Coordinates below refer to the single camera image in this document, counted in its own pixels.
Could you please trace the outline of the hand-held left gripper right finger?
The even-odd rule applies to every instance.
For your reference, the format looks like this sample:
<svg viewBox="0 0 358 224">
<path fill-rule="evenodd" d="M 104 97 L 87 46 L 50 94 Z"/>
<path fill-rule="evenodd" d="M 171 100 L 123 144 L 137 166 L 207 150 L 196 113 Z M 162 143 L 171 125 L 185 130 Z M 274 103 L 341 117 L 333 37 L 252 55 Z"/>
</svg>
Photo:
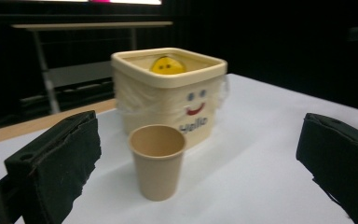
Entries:
<svg viewBox="0 0 358 224">
<path fill-rule="evenodd" d="M 296 159 L 313 181 L 358 224 L 358 130 L 326 116 L 305 116 Z"/>
</svg>

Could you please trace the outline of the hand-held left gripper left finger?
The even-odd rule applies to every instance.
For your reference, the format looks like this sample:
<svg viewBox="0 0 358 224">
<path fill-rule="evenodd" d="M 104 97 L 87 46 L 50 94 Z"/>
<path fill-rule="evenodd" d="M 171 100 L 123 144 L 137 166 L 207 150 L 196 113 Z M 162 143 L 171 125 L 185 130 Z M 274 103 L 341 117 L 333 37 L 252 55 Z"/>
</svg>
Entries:
<svg viewBox="0 0 358 224">
<path fill-rule="evenodd" d="M 62 224 L 101 158 L 94 111 L 61 120 L 5 159 L 9 218 Z"/>
</svg>

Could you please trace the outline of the brown paper cup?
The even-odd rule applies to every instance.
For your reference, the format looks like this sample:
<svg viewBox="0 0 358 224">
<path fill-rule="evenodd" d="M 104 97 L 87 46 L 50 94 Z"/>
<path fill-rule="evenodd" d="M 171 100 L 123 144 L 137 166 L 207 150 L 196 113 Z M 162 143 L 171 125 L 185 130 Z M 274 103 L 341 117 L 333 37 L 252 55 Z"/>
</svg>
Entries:
<svg viewBox="0 0 358 224">
<path fill-rule="evenodd" d="M 186 148 L 185 137 L 166 125 L 147 125 L 129 136 L 139 190 L 154 202 L 173 196 Z"/>
</svg>

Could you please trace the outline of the yellow round toy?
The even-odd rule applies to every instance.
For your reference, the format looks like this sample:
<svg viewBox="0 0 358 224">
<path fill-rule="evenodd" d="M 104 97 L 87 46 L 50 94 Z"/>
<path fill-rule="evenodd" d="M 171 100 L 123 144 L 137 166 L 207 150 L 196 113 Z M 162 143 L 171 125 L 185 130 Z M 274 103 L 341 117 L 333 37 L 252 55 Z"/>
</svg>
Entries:
<svg viewBox="0 0 358 224">
<path fill-rule="evenodd" d="M 186 71 L 185 65 L 171 56 L 162 56 L 156 59 L 150 71 L 160 75 L 176 75 Z"/>
</svg>

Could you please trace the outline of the metal frame table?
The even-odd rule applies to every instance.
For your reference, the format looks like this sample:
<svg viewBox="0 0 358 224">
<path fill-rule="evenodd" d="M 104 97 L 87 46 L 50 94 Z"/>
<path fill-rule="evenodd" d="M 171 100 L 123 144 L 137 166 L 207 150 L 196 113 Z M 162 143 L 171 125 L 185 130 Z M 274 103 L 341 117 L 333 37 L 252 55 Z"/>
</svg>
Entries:
<svg viewBox="0 0 358 224">
<path fill-rule="evenodd" d="M 124 22 L 82 22 L 82 23 L 51 23 L 51 24 L 13 24 L 16 29 L 31 32 L 34 38 L 36 54 L 52 114 L 62 110 L 56 96 L 56 88 L 90 82 L 111 77 L 110 62 L 86 63 L 58 68 L 49 68 L 40 40 L 40 32 L 57 32 L 71 30 L 112 30 L 128 29 L 130 47 L 137 49 L 136 31 L 142 28 L 159 28 L 173 25 L 172 21 L 124 21 Z"/>
</svg>

